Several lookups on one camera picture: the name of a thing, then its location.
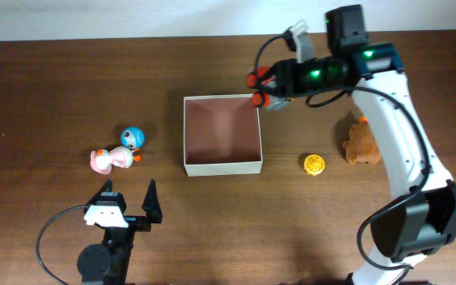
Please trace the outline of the brown plush bear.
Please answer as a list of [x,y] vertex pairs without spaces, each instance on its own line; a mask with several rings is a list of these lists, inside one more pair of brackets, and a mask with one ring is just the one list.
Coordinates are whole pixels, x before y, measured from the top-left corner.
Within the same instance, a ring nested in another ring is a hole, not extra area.
[[349,139],[343,142],[346,161],[354,165],[357,162],[376,165],[382,160],[374,135],[365,116],[358,123],[351,125]]

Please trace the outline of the grey red toy truck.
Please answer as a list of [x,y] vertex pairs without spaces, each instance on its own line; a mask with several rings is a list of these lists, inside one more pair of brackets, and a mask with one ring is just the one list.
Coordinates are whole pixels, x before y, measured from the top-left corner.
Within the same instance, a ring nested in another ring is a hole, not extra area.
[[[264,78],[263,75],[269,70],[266,66],[261,66],[257,70],[253,68],[246,77],[246,85],[250,89],[255,89],[252,95],[252,103],[257,108],[265,108],[268,111],[277,111],[287,107],[294,99],[286,97],[276,97],[276,76]],[[257,90],[257,79],[261,80],[262,91]]]

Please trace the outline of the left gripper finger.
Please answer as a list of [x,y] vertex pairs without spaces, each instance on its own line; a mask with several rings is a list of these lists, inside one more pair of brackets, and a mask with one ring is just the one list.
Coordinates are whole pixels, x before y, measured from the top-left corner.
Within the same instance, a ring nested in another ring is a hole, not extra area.
[[112,181],[107,179],[102,187],[89,199],[89,206],[113,206]]
[[142,209],[145,211],[149,223],[162,223],[163,214],[158,201],[157,184],[154,179],[150,180],[146,196],[142,202]]

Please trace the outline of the pink white duck toy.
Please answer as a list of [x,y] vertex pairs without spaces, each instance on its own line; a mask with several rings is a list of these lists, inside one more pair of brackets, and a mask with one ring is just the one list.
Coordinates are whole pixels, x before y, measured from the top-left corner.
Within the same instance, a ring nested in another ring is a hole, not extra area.
[[93,150],[90,152],[90,167],[97,173],[108,175],[112,167],[130,168],[133,162],[139,162],[141,156],[135,154],[138,149],[131,150],[125,146],[118,146],[113,150]]

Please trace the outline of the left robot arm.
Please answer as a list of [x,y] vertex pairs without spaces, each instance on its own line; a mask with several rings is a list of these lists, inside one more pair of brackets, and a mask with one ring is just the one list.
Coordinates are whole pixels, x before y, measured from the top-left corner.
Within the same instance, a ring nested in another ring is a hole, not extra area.
[[87,202],[84,220],[88,226],[104,231],[101,242],[86,246],[78,256],[77,268],[82,284],[125,284],[133,242],[137,232],[149,232],[162,222],[157,185],[151,180],[142,202],[144,216],[125,215],[127,204],[120,192],[106,180]]

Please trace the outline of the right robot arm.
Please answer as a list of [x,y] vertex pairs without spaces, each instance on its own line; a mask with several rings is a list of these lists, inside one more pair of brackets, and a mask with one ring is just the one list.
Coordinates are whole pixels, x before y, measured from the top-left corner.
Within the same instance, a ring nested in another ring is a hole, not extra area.
[[330,56],[315,56],[306,24],[299,22],[282,34],[296,57],[258,74],[256,90],[266,101],[346,93],[367,118],[392,199],[361,224],[374,248],[346,283],[397,284],[455,240],[456,182],[428,141],[395,47],[371,42],[359,5],[327,12],[325,23]]

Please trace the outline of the yellow round plastic toy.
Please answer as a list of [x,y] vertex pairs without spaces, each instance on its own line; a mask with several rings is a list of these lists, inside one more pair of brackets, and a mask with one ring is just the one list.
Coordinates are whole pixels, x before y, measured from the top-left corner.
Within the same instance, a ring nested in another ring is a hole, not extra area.
[[317,154],[310,154],[304,159],[303,168],[312,176],[317,176],[325,170],[325,160]]

